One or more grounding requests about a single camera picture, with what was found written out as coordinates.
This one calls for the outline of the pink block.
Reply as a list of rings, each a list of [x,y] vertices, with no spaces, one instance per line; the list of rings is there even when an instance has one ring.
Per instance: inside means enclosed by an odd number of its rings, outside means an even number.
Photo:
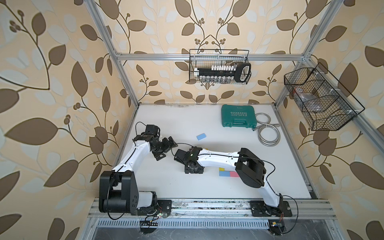
[[[231,178],[239,178],[240,176],[239,176],[239,174],[238,174],[237,172],[235,172],[235,171],[230,171],[230,177],[231,177]]]

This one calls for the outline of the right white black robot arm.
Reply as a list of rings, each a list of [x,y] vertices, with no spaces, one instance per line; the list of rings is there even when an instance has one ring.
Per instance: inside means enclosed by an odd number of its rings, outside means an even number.
[[[283,203],[283,196],[276,194],[267,181],[265,163],[246,148],[224,153],[192,147],[187,152],[177,150],[174,160],[185,166],[186,174],[202,174],[205,167],[235,171],[245,185],[259,190],[266,206],[279,209]]]

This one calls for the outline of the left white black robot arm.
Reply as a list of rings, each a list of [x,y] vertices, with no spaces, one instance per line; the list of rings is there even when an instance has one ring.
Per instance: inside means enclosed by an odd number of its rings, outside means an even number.
[[[135,172],[149,154],[159,161],[177,144],[172,137],[161,137],[156,125],[146,129],[133,139],[132,148],[111,171],[100,176],[99,211],[110,214],[155,215],[160,211],[157,194],[139,191]]]

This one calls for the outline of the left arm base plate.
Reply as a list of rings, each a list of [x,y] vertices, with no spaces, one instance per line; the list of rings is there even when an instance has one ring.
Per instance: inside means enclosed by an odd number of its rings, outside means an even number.
[[[167,218],[172,211],[171,200],[157,200],[149,207],[143,207],[136,209],[132,216],[159,216],[161,218]]]

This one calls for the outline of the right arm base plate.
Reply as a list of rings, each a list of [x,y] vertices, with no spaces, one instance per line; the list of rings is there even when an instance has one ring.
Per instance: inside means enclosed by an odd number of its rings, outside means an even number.
[[[278,207],[270,207],[264,201],[250,201],[253,217],[292,217],[292,211],[287,201],[280,201]]]

